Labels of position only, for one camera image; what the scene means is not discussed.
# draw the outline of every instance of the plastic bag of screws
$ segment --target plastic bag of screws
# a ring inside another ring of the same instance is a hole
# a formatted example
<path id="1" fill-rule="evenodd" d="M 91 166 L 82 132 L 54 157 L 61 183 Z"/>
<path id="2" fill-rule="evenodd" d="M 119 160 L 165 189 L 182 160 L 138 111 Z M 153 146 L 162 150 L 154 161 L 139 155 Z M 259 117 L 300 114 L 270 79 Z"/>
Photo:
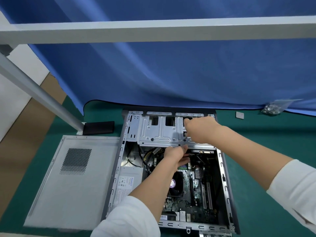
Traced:
<path id="1" fill-rule="evenodd" d="M 285 111 L 294 101 L 302 99 L 281 99 L 268 103 L 262 110 L 262 113 L 269 115 L 277 115 Z"/>

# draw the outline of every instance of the white sleeve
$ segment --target white sleeve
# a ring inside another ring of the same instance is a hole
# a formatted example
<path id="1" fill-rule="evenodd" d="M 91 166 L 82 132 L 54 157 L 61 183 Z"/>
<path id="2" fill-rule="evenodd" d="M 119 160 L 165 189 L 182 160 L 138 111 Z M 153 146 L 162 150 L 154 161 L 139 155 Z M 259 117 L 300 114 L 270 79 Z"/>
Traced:
<path id="1" fill-rule="evenodd" d="M 297 159 L 290 161 L 275 176 L 267 193 L 303 226 L 316 233 L 315 168 Z"/>
<path id="2" fill-rule="evenodd" d="M 93 231 L 91 237 L 160 237 L 160 229 L 147 206 L 126 196 Z"/>

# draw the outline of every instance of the cpu fan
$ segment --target cpu fan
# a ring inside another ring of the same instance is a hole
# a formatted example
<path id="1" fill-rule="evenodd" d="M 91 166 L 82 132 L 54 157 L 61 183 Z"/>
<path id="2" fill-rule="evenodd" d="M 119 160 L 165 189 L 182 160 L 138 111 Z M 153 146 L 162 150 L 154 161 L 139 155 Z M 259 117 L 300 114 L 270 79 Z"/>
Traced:
<path id="1" fill-rule="evenodd" d="M 170 196 L 170 197 L 183 196 L 183 173 L 181 171 L 176 171 L 174 173 L 167 196 Z"/>

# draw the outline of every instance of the blue curtain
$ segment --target blue curtain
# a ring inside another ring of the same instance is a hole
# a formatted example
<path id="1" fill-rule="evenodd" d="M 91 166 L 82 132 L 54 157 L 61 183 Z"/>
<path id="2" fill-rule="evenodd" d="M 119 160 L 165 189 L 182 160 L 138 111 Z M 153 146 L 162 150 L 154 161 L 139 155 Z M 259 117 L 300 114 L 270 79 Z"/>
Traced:
<path id="1" fill-rule="evenodd" d="M 0 0 L 11 23 L 316 15 L 316 0 Z M 83 113 L 99 99 L 316 115 L 316 40 L 30 45 Z"/>

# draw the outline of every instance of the green mat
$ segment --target green mat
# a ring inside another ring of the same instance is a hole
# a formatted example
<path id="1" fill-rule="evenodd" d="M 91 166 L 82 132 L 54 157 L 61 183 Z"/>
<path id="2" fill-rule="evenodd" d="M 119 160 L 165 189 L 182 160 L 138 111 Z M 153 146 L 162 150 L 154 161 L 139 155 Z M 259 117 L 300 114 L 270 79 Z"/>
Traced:
<path id="1" fill-rule="evenodd" d="M 91 101 L 85 105 L 83 118 L 67 97 L 63 103 L 71 113 L 85 122 L 115 121 L 112 136 L 119 136 L 123 125 L 122 105 Z M 267 116 L 259 111 L 242 111 L 245 119 L 235 118 L 235 111 L 218 110 L 219 123 L 243 136 L 316 167 L 316 118 L 291 113 Z M 91 231 L 61 233 L 54 229 L 23 227 L 37 190 L 47 171 L 62 135 L 76 131 L 56 117 L 44 142 L 30 163 L 14 197 L 0 221 L 0 232 L 88 237 Z M 279 206 L 238 164 L 226 157 L 241 236 L 314 236 Z M 162 236 L 187 236 L 185 231 L 164 229 Z"/>

